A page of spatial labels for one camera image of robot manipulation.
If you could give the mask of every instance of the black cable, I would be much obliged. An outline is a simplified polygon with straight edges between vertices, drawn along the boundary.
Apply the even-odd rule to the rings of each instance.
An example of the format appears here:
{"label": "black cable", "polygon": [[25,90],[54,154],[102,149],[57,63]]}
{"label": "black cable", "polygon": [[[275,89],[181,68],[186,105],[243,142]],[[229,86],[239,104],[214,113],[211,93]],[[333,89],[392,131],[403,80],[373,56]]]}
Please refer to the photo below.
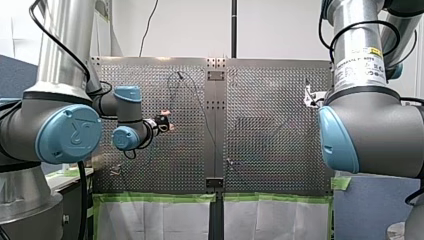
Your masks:
{"label": "black cable", "polygon": [[322,22],[324,20],[324,11],[327,9],[327,5],[328,5],[328,1],[324,0],[322,2],[321,14],[319,16],[319,21],[318,21],[318,36],[322,45],[324,45],[324,47],[326,47],[327,49],[330,49],[330,46],[328,45],[327,42],[325,42],[324,37],[322,36]]}
{"label": "black cable", "polygon": [[59,47],[61,47],[67,54],[69,54],[82,68],[85,77],[87,78],[87,82],[90,81],[90,72],[88,71],[88,68],[85,66],[85,64],[71,51],[69,50],[63,43],[59,41],[53,34],[51,34],[49,31],[47,31],[44,26],[38,21],[37,17],[35,17],[34,9],[38,6],[41,0],[35,0],[35,2],[31,5],[29,8],[29,15],[32,18],[32,20],[35,22],[35,24],[43,31],[49,38],[55,42]]}
{"label": "black cable", "polygon": [[389,22],[386,22],[386,21],[382,21],[382,20],[372,20],[372,21],[362,21],[362,22],[357,22],[357,23],[353,23],[353,24],[350,24],[350,25],[348,25],[348,26],[346,26],[345,28],[343,28],[342,30],[340,30],[337,34],[336,34],[336,36],[334,36],[334,38],[333,38],[333,41],[331,41],[331,44],[330,44],[330,49],[329,49],[329,51],[330,51],[330,59],[331,59],[331,62],[332,63],[334,63],[334,56],[333,56],[333,52],[334,52],[334,47],[335,47],[335,45],[336,45],[336,42],[337,42],[337,40],[345,33],[345,32],[347,32],[347,31],[349,31],[349,30],[351,30],[352,28],[354,28],[354,27],[356,27],[356,26],[358,26],[358,25],[362,25],[362,24],[381,24],[381,25],[384,25],[384,26],[386,26],[386,27],[388,27],[388,28],[390,28],[390,29],[392,29],[393,30],[393,32],[395,33],[395,35],[396,35],[396,43],[395,43],[395,45],[393,46],[393,48],[392,49],[390,49],[388,52],[386,52],[386,53],[383,53],[383,56],[386,56],[386,55],[388,55],[388,54],[390,54],[390,53],[392,53],[394,50],[396,50],[396,48],[399,46],[399,43],[400,43],[400,33],[399,33],[399,30],[393,25],[393,24],[391,24],[391,23],[389,23]]}
{"label": "black cable", "polygon": [[113,89],[112,84],[110,84],[108,82],[105,82],[105,81],[100,81],[100,83],[107,85],[108,86],[108,89],[106,91],[103,91],[103,88],[102,88],[101,91],[98,92],[98,93],[96,91],[96,93],[92,93],[92,94],[88,93],[87,95],[90,96],[90,97],[104,96],[104,95],[106,95],[106,94],[108,94],[108,93],[110,93],[112,91],[112,89]]}
{"label": "black cable", "polygon": [[143,120],[143,124],[147,128],[147,130],[149,131],[149,133],[148,133],[149,140],[147,140],[148,142],[147,142],[147,144],[144,147],[138,147],[137,149],[145,149],[145,148],[147,148],[153,142],[153,138],[154,138],[154,131],[153,131],[153,128],[150,125],[150,123],[148,123],[147,121]]}
{"label": "black cable", "polygon": [[4,231],[3,227],[0,225],[0,237],[3,240],[10,240],[9,235],[7,235],[6,231]]}
{"label": "black cable", "polygon": [[399,62],[391,65],[390,67],[387,67],[386,69],[391,69],[396,67],[397,65],[403,63],[406,59],[409,58],[409,56],[411,56],[411,54],[414,52],[415,47],[417,46],[417,42],[418,42],[418,32],[417,30],[414,31],[414,35],[415,35],[415,39],[414,39],[414,44],[412,45],[411,50],[408,52],[408,54],[406,54],[406,56],[404,58],[402,58]]}
{"label": "black cable", "polygon": [[421,105],[424,106],[424,99],[414,98],[414,97],[401,97],[400,100],[406,101],[406,102],[417,102],[417,103],[421,103]]}
{"label": "black cable", "polygon": [[414,206],[414,203],[411,203],[412,200],[414,200],[415,198],[421,196],[422,194],[424,194],[424,188],[419,189],[418,191],[414,192],[413,194],[409,195],[406,199],[405,199],[405,203],[410,205],[410,206]]}
{"label": "black cable", "polygon": [[81,181],[81,220],[78,233],[78,240],[84,240],[85,227],[87,225],[87,208],[88,208],[88,194],[87,194],[87,176],[85,175],[84,162],[78,162],[78,170]]}
{"label": "black cable", "polygon": [[8,107],[6,109],[9,109],[9,111],[7,111],[6,113],[4,113],[1,117],[0,117],[0,121],[5,119],[7,116],[9,116],[11,113],[13,113],[14,111],[18,110],[20,107],[22,106],[22,101],[18,101],[17,103],[15,103],[12,107]]}
{"label": "black cable", "polygon": [[124,156],[126,157],[126,158],[128,158],[128,159],[130,159],[130,160],[133,160],[133,159],[136,159],[137,158],[137,153],[135,152],[135,150],[133,149],[131,152],[133,153],[133,156],[132,157],[130,157],[130,156],[128,156],[127,155],[127,152],[128,151],[123,151],[124,152]]}
{"label": "black cable", "polygon": [[138,54],[138,57],[141,57],[141,53],[143,52],[144,40],[146,39],[147,33],[149,32],[150,21],[152,20],[153,14],[155,14],[155,12],[156,12],[156,8],[158,7],[158,3],[159,3],[159,0],[156,0],[155,6],[153,7],[152,13],[150,14],[149,20],[147,20],[146,32],[144,33],[143,39],[141,40],[140,53]]}

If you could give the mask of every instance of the blue joint cap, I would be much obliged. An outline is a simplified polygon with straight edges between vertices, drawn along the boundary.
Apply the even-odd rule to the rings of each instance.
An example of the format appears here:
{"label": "blue joint cap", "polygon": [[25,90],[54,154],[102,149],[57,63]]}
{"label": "blue joint cap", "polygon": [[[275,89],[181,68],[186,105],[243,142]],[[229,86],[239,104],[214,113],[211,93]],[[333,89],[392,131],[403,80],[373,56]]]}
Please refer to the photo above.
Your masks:
{"label": "blue joint cap", "polygon": [[120,126],[113,131],[112,141],[121,151],[129,151],[140,146],[141,141],[137,132],[126,126]]}
{"label": "blue joint cap", "polygon": [[114,95],[128,102],[141,102],[141,93],[138,86],[118,86],[115,88]]}
{"label": "blue joint cap", "polygon": [[53,113],[38,131],[37,156],[51,164],[84,161],[98,146],[102,123],[96,111],[86,105],[66,106]]}
{"label": "blue joint cap", "polygon": [[393,73],[393,76],[390,78],[390,80],[399,79],[400,76],[402,76],[403,72],[403,63],[400,63],[396,66],[395,72]]}
{"label": "blue joint cap", "polygon": [[352,140],[336,112],[328,106],[319,110],[321,150],[328,167],[359,172],[359,160]]}

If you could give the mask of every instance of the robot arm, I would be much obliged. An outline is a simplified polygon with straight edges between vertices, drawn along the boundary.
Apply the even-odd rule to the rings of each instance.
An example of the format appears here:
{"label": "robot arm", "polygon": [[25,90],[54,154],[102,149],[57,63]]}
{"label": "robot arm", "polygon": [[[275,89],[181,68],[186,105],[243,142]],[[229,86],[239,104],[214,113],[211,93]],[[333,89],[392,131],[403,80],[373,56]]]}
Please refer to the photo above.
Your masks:
{"label": "robot arm", "polygon": [[95,1],[47,0],[43,4],[44,29],[76,57],[43,35],[36,84],[16,106],[6,108],[0,102],[0,165],[83,161],[100,141],[103,115],[117,116],[113,139],[123,151],[144,147],[168,131],[167,113],[143,120],[138,87],[120,86],[96,94],[103,90],[89,56]]}
{"label": "robot arm", "polygon": [[[401,38],[377,20],[386,7],[388,21]],[[327,18],[335,35],[334,91],[319,111],[324,160],[335,170],[399,177],[424,177],[424,110],[402,106],[400,96],[387,88],[401,55],[424,12],[424,1],[333,0]]]}
{"label": "robot arm", "polygon": [[89,69],[94,78],[88,83],[86,91],[92,98],[93,109],[104,119],[117,117],[114,120],[118,121],[118,127],[112,135],[117,149],[126,152],[146,148],[154,137],[173,127],[168,121],[168,111],[162,111],[152,119],[143,119],[138,86],[118,86],[113,89],[112,85],[103,82],[109,87],[104,90],[96,72],[92,67]]}

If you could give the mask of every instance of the vertical metal post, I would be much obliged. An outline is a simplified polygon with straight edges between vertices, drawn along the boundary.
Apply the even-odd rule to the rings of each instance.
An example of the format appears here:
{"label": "vertical metal post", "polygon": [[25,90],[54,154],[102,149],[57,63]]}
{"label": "vertical metal post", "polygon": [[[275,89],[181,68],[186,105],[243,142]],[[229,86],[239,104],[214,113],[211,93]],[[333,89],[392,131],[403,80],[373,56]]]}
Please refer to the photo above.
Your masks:
{"label": "vertical metal post", "polygon": [[231,7],[231,58],[237,58],[237,0]]}

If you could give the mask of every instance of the metal bracket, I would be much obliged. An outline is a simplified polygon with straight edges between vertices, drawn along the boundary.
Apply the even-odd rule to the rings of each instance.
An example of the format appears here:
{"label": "metal bracket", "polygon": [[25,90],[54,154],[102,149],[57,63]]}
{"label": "metal bracket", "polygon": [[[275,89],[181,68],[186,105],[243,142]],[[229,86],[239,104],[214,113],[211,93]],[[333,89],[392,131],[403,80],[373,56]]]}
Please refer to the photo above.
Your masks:
{"label": "metal bracket", "polygon": [[224,71],[208,71],[208,81],[224,81]]}
{"label": "metal bracket", "polygon": [[206,187],[207,188],[222,188],[224,187],[223,178],[206,178]]}
{"label": "metal bracket", "polygon": [[307,84],[305,87],[305,98],[303,99],[303,102],[306,107],[320,108],[322,107],[322,102],[325,99],[325,94],[327,94],[326,91],[311,93],[311,85]]}

